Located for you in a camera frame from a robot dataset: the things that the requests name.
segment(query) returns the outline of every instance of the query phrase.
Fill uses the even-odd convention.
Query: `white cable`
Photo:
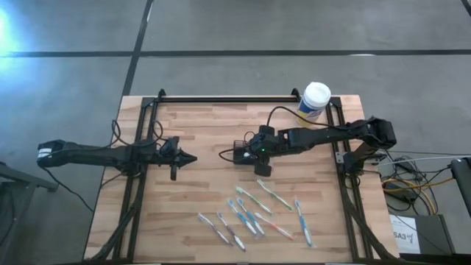
[[[392,160],[392,158],[390,156],[388,156],[388,154],[383,153],[383,152],[378,152],[378,153],[383,154],[383,155],[386,156],[386,158],[388,158],[389,162],[391,162],[391,163],[387,163],[387,165],[392,165],[392,170],[396,169],[396,165],[395,165],[394,161]]]
[[[451,159],[451,158],[471,158],[471,155],[466,155],[466,156],[434,157],[434,158],[415,158],[415,159],[408,159],[408,160],[395,161],[395,162],[392,162],[392,163],[382,163],[382,164],[379,164],[378,166],[392,165],[392,164],[404,163],[404,162],[411,162],[411,161],[435,160],[435,159]]]

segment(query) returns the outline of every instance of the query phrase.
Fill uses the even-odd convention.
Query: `white label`
[[[393,214],[389,214],[389,218],[399,253],[420,254],[415,219],[402,216],[398,218]]]
[[[39,149],[38,158],[43,158],[43,157],[49,155],[51,152],[52,152],[51,148]]]

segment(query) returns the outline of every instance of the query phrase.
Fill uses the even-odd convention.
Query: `disinfecting wipes container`
[[[297,108],[297,114],[308,121],[316,121],[325,106],[330,101],[330,89],[328,86],[320,82],[312,82],[304,90],[302,100]],[[309,127],[311,124],[297,119],[298,123],[304,127]]]

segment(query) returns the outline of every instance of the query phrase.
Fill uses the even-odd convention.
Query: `blue label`
[[[298,107],[298,113],[301,112],[302,114],[304,114],[302,115],[304,118],[311,118],[311,117],[319,116],[323,110],[324,110],[323,107],[320,109],[316,109],[316,108],[307,106],[306,103],[304,103],[304,100],[301,100],[300,106]]]

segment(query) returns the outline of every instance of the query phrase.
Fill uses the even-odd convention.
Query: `yellow cable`
[[[450,179],[443,180],[443,181],[441,181],[441,182],[439,182],[439,183],[425,184],[425,185],[421,185],[421,186],[420,186],[420,185],[419,185],[419,186],[418,186],[418,185],[415,185],[415,184],[413,184],[412,182],[407,181],[407,180],[395,180],[395,179],[385,180],[385,181],[383,181],[383,183],[399,181],[399,182],[404,182],[404,183],[406,183],[407,185],[409,185],[410,188],[420,188],[420,187],[424,187],[424,186],[430,187],[430,186],[440,185],[440,184],[446,183],[447,181],[450,181],[450,180],[452,180],[452,179],[453,179],[453,178],[450,178]],[[404,189],[406,189],[406,188],[393,188],[393,189],[384,188],[383,190],[386,191],[386,192],[390,192],[390,191],[396,192],[396,191],[402,191],[402,190],[404,190]],[[425,199],[428,201],[428,204],[432,207],[432,214],[433,214],[433,215],[436,215],[436,214],[437,214],[437,211],[436,211],[436,209],[435,209],[435,206],[434,206],[433,203],[432,203],[432,200],[431,200],[430,197],[428,196],[428,194],[426,194],[425,192],[422,192],[422,191],[419,192],[419,195],[418,195],[418,196],[420,196],[420,194],[424,194],[424,195],[425,195]]]
[[[413,182],[411,182],[411,181],[408,181],[408,180],[402,180],[402,181],[405,182],[405,183],[407,183],[409,186],[415,186],[415,184],[414,184]],[[428,201],[428,204],[432,207],[432,214],[433,214],[433,215],[436,215],[437,212],[436,212],[435,206],[433,205],[432,200],[430,199],[430,197],[428,196],[428,194],[425,193],[425,192],[422,191],[422,190],[420,191],[419,196],[420,196],[420,194],[424,194],[424,195],[425,195],[425,199]]]
[[[440,181],[440,182],[437,182],[437,183],[434,183],[434,184],[424,184],[424,185],[414,185],[414,186],[410,186],[408,188],[392,188],[392,189],[386,189],[388,192],[397,192],[397,191],[403,191],[405,189],[410,189],[410,188],[421,188],[421,187],[431,187],[431,186],[437,186],[437,185],[440,185],[440,184],[443,184],[443,183],[446,183],[450,180],[453,180],[453,178],[449,178],[449,179],[446,179],[446,180],[443,180],[443,181]],[[384,180],[383,183],[387,183],[387,182],[391,182],[391,181],[399,181],[399,180],[393,180],[393,179],[390,179],[390,180]]]

